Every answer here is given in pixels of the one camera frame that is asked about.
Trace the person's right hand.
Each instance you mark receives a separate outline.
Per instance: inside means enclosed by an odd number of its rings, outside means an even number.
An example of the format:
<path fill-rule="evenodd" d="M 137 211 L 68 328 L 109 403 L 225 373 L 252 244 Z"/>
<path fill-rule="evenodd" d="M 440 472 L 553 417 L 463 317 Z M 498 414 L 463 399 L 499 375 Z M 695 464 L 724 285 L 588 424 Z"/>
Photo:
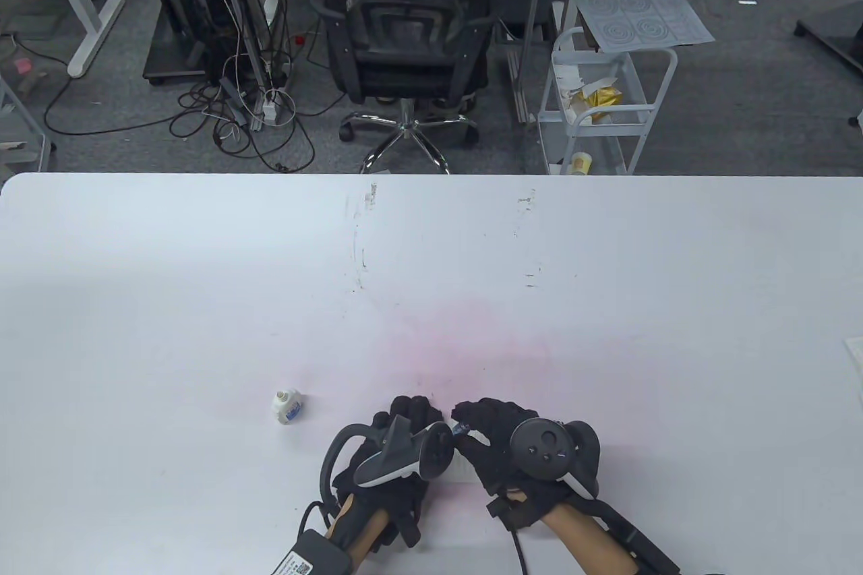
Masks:
<path fill-rule="evenodd" d="M 507 529 L 527 528 L 575 497 L 599 497 L 600 443 L 586 422 L 541 418 L 492 398 L 457 403 L 451 418 L 462 428 L 456 449 L 496 499 L 492 514 Z"/>

